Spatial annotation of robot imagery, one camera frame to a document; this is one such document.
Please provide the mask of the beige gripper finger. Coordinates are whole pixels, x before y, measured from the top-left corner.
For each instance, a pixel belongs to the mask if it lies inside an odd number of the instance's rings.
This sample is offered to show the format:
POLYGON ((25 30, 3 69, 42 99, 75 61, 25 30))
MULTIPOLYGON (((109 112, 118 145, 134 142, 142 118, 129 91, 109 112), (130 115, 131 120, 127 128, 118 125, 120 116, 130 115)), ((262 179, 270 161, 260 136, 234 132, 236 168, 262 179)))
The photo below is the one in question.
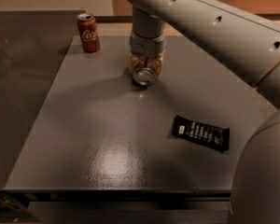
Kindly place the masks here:
POLYGON ((148 67, 153 71, 156 77, 161 74, 163 66, 164 53, 158 53, 155 57, 148 59, 148 67))
POLYGON ((134 71, 145 67, 145 57, 141 54, 130 52, 129 54, 129 72, 132 74, 134 71))

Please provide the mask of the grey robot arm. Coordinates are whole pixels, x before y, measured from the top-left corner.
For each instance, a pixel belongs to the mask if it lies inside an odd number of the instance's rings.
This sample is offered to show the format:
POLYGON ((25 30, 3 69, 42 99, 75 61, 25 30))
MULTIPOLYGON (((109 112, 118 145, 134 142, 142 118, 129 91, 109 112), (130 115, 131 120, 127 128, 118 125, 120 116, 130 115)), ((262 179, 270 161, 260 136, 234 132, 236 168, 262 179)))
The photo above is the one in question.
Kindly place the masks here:
POLYGON ((127 1, 132 56, 161 55, 169 23, 276 107, 238 161, 228 223, 280 224, 280 24, 216 0, 127 1))

